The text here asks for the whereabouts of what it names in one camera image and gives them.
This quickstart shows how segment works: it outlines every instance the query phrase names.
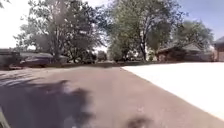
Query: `white concrete surface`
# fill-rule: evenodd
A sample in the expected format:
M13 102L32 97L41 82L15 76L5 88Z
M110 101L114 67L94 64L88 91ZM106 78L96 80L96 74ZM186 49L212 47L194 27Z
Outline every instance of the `white concrete surface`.
M224 63L182 63L123 67L224 120Z

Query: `asphalt road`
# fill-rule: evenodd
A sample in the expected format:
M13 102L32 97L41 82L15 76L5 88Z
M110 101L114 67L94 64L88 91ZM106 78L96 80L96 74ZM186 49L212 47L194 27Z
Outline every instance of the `asphalt road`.
M224 127L223 121L121 68L45 74L32 79L0 74L0 106L11 128ZM15 79L15 84L5 82Z

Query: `parked car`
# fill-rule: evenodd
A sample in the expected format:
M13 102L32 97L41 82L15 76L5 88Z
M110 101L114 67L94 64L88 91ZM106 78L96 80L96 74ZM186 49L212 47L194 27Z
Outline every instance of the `parked car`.
M21 61L22 67L46 67L51 63L51 58L47 57L28 57L26 60Z
M83 64L94 64L95 61L91 58L87 58L87 59L82 60L82 63Z
M18 66L20 61L20 53L0 51L0 68L9 69L11 66Z

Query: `house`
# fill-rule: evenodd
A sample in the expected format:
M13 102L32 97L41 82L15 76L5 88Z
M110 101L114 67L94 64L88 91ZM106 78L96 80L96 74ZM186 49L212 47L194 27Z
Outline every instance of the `house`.
M211 52L204 52L195 44L187 44L182 47L171 46L156 52L159 61L213 61Z
M215 47L216 61L224 62L224 36L215 41L213 44Z
M53 63L53 56L49 53L31 53L31 52L23 52L21 53L21 57L23 60L26 60L27 58L36 58L36 59L44 59L44 60L48 60L49 63ZM68 57L60 55L60 62L63 63L67 63L68 62Z
M17 65L20 62L20 53L11 49L0 49L0 68Z

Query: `sky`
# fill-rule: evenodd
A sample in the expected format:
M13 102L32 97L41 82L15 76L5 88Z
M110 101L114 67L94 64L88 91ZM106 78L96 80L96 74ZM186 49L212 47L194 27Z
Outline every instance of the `sky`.
M84 0L91 6L107 4L108 0ZM224 36L224 0L177 0L182 6L181 10L189 13L187 19L202 21L211 28L215 39ZM0 48L15 47L13 36L20 32L19 27L25 23L21 17L28 14L28 0L11 0L3 3L0 9Z

